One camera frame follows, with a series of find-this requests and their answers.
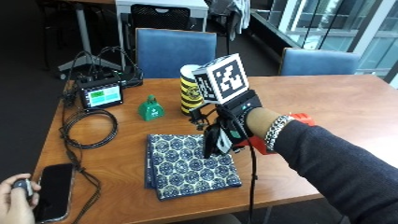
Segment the wrist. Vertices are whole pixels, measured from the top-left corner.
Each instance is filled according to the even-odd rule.
[[[265,109],[264,107],[254,108],[249,112],[246,118],[246,125],[252,133],[264,139],[266,132],[280,116],[281,114],[276,113],[273,110]]]

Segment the green toy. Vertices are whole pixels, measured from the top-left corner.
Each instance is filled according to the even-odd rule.
[[[141,103],[138,113],[145,121],[164,116],[164,109],[157,102],[154,95],[149,95],[146,102]]]

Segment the patterned cloth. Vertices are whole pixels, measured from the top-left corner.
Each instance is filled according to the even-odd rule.
[[[145,187],[161,201],[240,186],[232,156],[202,158],[201,134],[148,135]]]

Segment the blue chair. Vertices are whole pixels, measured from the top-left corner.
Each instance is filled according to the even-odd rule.
[[[280,75],[353,75],[359,58],[358,54],[342,51],[285,48]]]
[[[136,60],[144,78],[180,77],[186,64],[216,59],[217,34],[137,28]]]

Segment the black phone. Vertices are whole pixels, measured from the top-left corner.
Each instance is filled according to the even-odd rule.
[[[40,199],[33,209],[36,223],[60,221],[67,218],[73,177],[72,163],[49,165],[44,168],[39,180]]]

